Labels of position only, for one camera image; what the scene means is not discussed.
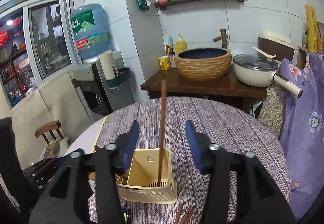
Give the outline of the cream plastic utensil holder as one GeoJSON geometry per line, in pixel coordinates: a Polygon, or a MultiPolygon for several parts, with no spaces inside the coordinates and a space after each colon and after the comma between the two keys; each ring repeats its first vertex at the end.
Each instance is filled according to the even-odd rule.
{"type": "Polygon", "coordinates": [[[177,183],[173,177],[172,154],[165,148],[158,183],[159,149],[136,149],[130,168],[116,175],[119,196],[128,202],[173,204],[177,201],[177,183]]]}

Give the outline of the cream pot with glass lid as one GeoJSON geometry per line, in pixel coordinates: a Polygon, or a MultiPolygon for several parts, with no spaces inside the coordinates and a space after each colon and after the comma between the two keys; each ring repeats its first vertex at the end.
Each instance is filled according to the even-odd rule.
{"type": "Polygon", "coordinates": [[[253,46],[258,53],[239,54],[233,58],[233,67],[236,77],[244,84],[266,88],[276,82],[295,97],[302,96],[302,89],[279,73],[279,65],[275,61],[276,54],[269,55],[253,46]]]}

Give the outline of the brown wooden chopstick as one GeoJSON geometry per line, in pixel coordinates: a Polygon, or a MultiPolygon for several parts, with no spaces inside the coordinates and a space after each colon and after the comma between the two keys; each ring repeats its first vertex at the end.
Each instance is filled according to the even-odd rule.
{"type": "Polygon", "coordinates": [[[159,130],[159,163],[158,163],[158,182],[161,185],[161,172],[164,152],[164,133],[165,133],[165,116],[166,116],[166,98],[167,98],[167,80],[161,82],[161,114],[160,114],[160,130],[159,130]]]}

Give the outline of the water dispenser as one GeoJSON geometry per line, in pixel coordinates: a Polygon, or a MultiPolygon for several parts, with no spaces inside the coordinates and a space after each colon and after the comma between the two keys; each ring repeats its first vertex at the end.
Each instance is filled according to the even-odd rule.
{"type": "Polygon", "coordinates": [[[98,58],[74,67],[71,79],[77,95],[92,122],[134,103],[129,85],[131,71],[124,66],[120,52],[113,53],[118,76],[106,80],[98,58]]]}

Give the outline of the dark wooden counter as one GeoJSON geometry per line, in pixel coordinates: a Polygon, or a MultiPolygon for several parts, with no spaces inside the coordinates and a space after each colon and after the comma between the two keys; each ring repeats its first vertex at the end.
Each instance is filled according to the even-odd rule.
{"type": "Polygon", "coordinates": [[[230,67],[225,75],[207,82],[187,80],[174,68],[158,71],[141,85],[141,89],[148,91],[151,99],[158,98],[164,79],[167,80],[170,96],[211,99],[234,106],[246,113],[249,112],[253,99],[264,99],[267,96],[265,88],[252,87],[239,81],[233,67],[230,67]]]}

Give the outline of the woven pattern basin sink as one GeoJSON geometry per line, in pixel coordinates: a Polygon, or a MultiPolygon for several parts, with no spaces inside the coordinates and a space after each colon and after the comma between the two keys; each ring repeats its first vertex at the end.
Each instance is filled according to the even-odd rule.
{"type": "Polygon", "coordinates": [[[186,50],[175,56],[175,65],[185,79],[205,82],[227,73],[232,54],[227,49],[199,48],[186,50]]]}

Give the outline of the purple striped tablecloth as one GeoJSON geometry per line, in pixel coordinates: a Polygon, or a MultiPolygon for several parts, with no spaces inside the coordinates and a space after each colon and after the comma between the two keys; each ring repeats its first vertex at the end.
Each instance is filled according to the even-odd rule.
{"type": "MultiPolygon", "coordinates": [[[[159,146],[161,101],[153,99],[134,103],[108,115],[97,146],[115,141],[129,131],[132,123],[140,125],[139,149],[159,146]]],[[[291,180],[278,138],[245,112],[221,102],[192,97],[167,99],[164,146],[171,151],[178,198],[173,204],[147,204],[121,201],[132,211],[133,223],[173,223],[178,207],[194,208],[191,223],[198,223],[203,211],[209,176],[195,168],[185,136],[191,120],[197,131],[208,135],[225,150],[242,154],[252,151],[275,180],[286,199],[291,197],[291,180]]]]}

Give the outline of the bronze faucet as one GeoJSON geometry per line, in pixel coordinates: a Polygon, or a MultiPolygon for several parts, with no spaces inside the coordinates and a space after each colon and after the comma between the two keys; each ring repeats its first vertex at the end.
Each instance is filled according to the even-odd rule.
{"type": "Polygon", "coordinates": [[[223,49],[227,49],[227,39],[228,35],[225,29],[220,29],[220,36],[213,39],[214,42],[221,41],[221,45],[223,49]]]}

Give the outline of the sliding window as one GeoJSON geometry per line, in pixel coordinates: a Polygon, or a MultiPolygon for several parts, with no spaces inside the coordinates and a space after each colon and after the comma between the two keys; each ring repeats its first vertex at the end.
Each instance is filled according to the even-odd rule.
{"type": "Polygon", "coordinates": [[[1,6],[1,86],[10,108],[81,64],[73,41],[73,0],[11,0],[1,6]]]}

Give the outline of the yellow soap bottle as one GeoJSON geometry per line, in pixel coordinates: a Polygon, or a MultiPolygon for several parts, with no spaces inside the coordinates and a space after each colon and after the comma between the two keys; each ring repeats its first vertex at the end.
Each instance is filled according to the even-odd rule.
{"type": "Polygon", "coordinates": [[[181,34],[178,34],[178,40],[176,41],[174,45],[175,53],[179,54],[181,52],[184,52],[187,50],[187,43],[186,41],[182,38],[181,34]]]}

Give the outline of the blue water jug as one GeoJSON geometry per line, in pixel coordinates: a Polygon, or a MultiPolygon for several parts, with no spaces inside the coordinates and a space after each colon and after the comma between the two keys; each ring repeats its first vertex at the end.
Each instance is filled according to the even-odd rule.
{"type": "Polygon", "coordinates": [[[77,54],[89,59],[103,54],[112,47],[108,14],[100,4],[79,7],[70,15],[77,54]]]}

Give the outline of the wooden chair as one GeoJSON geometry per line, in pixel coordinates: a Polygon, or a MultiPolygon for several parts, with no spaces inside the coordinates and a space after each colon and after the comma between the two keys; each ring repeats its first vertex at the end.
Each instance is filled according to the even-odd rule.
{"type": "Polygon", "coordinates": [[[46,146],[39,156],[39,161],[46,158],[64,157],[70,147],[70,139],[61,132],[61,122],[54,120],[42,125],[35,131],[35,137],[43,137],[46,146]]]}

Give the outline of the brown chopstick on table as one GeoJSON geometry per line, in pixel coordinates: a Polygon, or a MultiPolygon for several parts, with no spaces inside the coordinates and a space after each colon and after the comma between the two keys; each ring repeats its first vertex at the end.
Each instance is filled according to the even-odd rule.
{"type": "Polygon", "coordinates": [[[178,224],[179,223],[179,220],[180,220],[180,217],[181,217],[181,214],[182,214],[182,209],[183,209],[183,203],[181,203],[178,207],[178,211],[177,211],[177,214],[176,214],[176,218],[175,218],[175,221],[174,221],[174,224],[178,224]]]}
{"type": "Polygon", "coordinates": [[[195,211],[195,207],[193,206],[193,207],[191,207],[191,211],[190,211],[190,213],[189,213],[189,216],[187,217],[187,219],[186,219],[186,221],[184,222],[184,224],[188,224],[188,223],[189,223],[189,221],[190,221],[190,219],[191,219],[191,217],[192,217],[194,211],[195,211]]]}
{"type": "Polygon", "coordinates": [[[187,217],[189,216],[190,211],[191,211],[191,208],[188,208],[188,209],[186,210],[186,212],[185,212],[185,214],[184,214],[184,216],[183,216],[183,218],[182,218],[180,224],[184,224],[184,222],[186,221],[187,217]]]}

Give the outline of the black chopstick gold band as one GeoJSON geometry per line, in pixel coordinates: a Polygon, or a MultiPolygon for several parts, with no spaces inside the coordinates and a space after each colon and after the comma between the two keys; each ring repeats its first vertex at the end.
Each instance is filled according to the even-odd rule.
{"type": "Polygon", "coordinates": [[[132,224],[132,211],[129,208],[124,208],[124,219],[126,224],[132,224]]]}

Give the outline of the yellow mug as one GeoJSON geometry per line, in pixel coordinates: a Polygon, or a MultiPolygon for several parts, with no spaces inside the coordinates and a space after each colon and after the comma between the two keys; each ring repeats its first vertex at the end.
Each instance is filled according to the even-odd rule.
{"type": "Polygon", "coordinates": [[[159,58],[159,63],[162,71],[167,71],[171,69],[171,62],[170,62],[169,55],[161,56],[159,58]]]}

